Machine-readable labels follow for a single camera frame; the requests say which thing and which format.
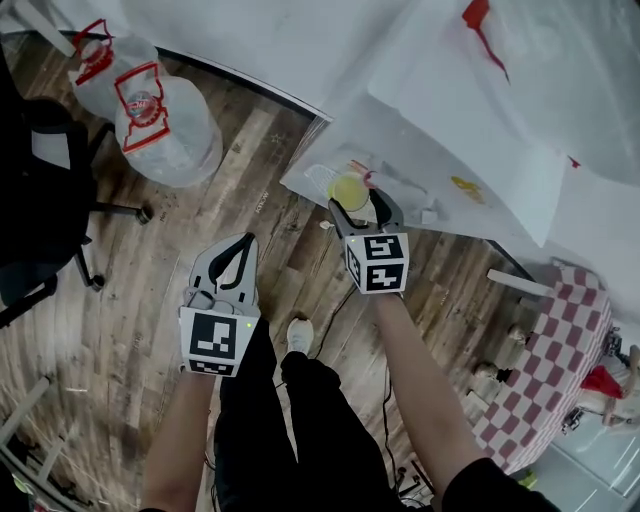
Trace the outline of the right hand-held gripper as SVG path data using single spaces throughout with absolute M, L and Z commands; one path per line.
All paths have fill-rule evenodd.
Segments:
M 404 215 L 391 196 L 370 190 L 377 226 L 355 224 L 342 205 L 330 199 L 328 209 L 343 245 L 346 269 L 362 294 L 402 293 L 409 267 Z

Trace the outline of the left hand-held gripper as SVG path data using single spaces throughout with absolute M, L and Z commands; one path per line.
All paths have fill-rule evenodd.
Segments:
M 184 369 L 234 377 L 254 334 L 258 242 L 253 233 L 222 239 L 195 260 L 179 308 Z

